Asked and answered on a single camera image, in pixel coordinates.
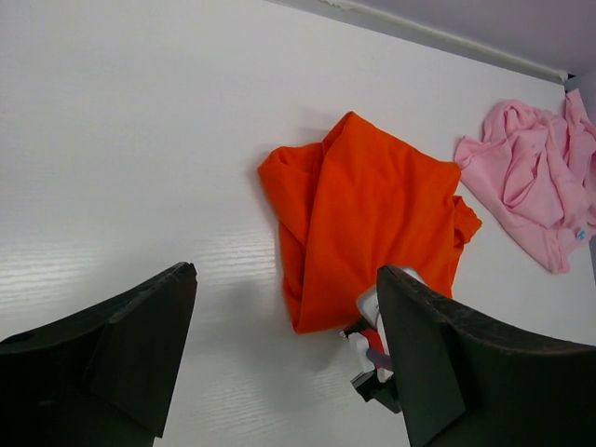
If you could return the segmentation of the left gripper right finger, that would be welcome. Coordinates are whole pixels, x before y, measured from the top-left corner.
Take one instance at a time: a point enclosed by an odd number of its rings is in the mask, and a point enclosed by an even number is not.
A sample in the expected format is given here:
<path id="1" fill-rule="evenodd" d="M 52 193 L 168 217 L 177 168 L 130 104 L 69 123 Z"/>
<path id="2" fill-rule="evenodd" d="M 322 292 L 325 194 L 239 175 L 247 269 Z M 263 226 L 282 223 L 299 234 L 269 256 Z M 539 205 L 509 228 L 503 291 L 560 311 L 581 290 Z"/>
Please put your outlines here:
<path id="1" fill-rule="evenodd" d="M 395 266 L 378 303 L 413 446 L 591 446 L 595 349 L 446 298 Z"/>

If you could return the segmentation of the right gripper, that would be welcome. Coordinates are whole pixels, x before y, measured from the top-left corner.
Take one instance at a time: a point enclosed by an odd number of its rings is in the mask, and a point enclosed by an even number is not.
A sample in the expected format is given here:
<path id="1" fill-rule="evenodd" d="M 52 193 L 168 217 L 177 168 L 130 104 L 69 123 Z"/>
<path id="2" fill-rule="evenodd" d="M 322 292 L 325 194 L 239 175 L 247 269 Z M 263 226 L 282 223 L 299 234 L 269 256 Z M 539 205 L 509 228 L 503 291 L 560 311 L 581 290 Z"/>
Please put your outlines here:
<path id="1" fill-rule="evenodd" d="M 400 413 L 399 393 L 392 377 L 386 381 L 377 372 L 362 372 L 351 380 L 351 385 L 365 402 L 376 400 L 392 413 Z"/>

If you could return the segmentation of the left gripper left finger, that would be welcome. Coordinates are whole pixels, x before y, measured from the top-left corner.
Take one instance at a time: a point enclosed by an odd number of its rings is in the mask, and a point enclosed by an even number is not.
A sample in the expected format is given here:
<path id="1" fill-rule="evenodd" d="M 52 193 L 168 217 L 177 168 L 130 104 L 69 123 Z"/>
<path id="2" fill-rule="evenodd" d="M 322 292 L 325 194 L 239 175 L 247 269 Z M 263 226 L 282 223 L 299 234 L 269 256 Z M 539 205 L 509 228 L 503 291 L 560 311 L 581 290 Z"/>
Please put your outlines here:
<path id="1" fill-rule="evenodd" d="M 162 437 L 196 299 L 177 263 L 1 343 L 4 446 L 151 446 Z"/>

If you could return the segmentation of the orange t-shirt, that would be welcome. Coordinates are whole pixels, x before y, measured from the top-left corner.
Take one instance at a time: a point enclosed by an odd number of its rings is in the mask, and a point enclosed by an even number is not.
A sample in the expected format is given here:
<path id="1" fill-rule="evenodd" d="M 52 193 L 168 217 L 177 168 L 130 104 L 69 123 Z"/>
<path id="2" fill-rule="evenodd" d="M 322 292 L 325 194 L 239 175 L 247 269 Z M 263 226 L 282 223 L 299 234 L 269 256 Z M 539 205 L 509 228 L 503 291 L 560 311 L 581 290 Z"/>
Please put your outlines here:
<path id="1" fill-rule="evenodd" d="M 456 193 L 460 168 L 348 113 L 320 142 L 258 167 L 278 218 L 283 295 L 298 333 L 344 327 L 386 264 L 450 296 L 481 220 Z"/>

